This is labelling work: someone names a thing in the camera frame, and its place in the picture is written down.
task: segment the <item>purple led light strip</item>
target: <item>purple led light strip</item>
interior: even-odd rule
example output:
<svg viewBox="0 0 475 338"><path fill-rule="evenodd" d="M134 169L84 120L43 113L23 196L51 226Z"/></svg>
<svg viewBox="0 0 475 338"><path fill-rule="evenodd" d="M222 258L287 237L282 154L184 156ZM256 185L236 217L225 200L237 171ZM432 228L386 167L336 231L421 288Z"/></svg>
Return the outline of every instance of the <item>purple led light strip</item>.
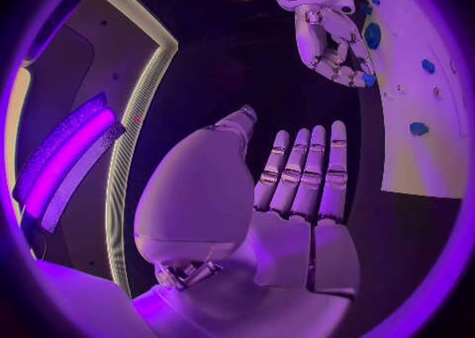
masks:
<svg viewBox="0 0 475 338"><path fill-rule="evenodd" d="M114 113L106 108L91 118L58 149L37 177L36 185L26 200L25 210L32 217L40 217L44 208L48 205L48 200L70 167L81 157L83 151L110 128L115 121Z"/></svg>

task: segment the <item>blue climbing hold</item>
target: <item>blue climbing hold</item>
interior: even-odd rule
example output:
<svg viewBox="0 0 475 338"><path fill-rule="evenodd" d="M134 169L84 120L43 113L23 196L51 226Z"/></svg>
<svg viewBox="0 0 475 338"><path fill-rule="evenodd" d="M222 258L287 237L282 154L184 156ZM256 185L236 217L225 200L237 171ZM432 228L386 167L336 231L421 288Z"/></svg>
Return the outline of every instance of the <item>blue climbing hold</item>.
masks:
<svg viewBox="0 0 475 338"><path fill-rule="evenodd" d="M364 31L364 39L371 49L376 49L381 43L381 29L376 23L370 23Z"/></svg>
<svg viewBox="0 0 475 338"><path fill-rule="evenodd" d="M373 13L373 9L367 4L362 4L360 10L363 15L371 15Z"/></svg>
<svg viewBox="0 0 475 338"><path fill-rule="evenodd" d="M426 70L428 73L435 73L435 65L431 63L428 59L423 59L421 63L424 70Z"/></svg>
<svg viewBox="0 0 475 338"><path fill-rule="evenodd" d="M411 134L421 136L429 132L429 127L424 123L414 122L409 126L409 130L411 131Z"/></svg>
<svg viewBox="0 0 475 338"><path fill-rule="evenodd" d="M368 87L373 87L376 83L376 76L372 74L363 74L363 80L367 84Z"/></svg>

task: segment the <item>white panel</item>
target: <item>white panel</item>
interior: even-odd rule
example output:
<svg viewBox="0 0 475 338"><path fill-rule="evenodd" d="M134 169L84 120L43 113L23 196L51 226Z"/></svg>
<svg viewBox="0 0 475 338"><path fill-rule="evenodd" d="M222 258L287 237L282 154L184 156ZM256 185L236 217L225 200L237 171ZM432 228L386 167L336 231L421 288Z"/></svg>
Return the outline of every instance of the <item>white panel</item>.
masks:
<svg viewBox="0 0 475 338"><path fill-rule="evenodd" d="M468 131L456 63L443 36L415 0L380 0L367 18L382 30L370 50L378 76L385 124L382 190L419 196L462 198L467 179ZM429 74L422 67L435 65ZM413 122L426 135L412 135Z"/></svg>

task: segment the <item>climbing hold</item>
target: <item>climbing hold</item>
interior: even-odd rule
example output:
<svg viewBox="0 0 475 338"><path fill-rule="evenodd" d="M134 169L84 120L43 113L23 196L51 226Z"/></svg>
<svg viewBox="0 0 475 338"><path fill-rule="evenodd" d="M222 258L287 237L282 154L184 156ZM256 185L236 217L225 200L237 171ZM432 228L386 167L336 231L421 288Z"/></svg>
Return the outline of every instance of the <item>climbing hold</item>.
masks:
<svg viewBox="0 0 475 338"><path fill-rule="evenodd" d="M359 10L363 15L371 15L373 13L373 9L368 4L362 4Z"/></svg>
<svg viewBox="0 0 475 338"><path fill-rule="evenodd" d="M376 49L381 43L381 29L376 23L370 23L364 31L364 39L371 49Z"/></svg>
<svg viewBox="0 0 475 338"><path fill-rule="evenodd" d="M428 73L430 74L435 73L435 65L431 63L428 59L423 59L421 63L424 70L426 70Z"/></svg>
<svg viewBox="0 0 475 338"><path fill-rule="evenodd" d="M411 131L411 134L421 136L429 132L429 127L424 123L414 122L409 126L409 130Z"/></svg>
<svg viewBox="0 0 475 338"><path fill-rule="evenodd" d="M367 84L368 87L373 87L376 83L376 76L372 74L363 74L363 80Z"/></svg>

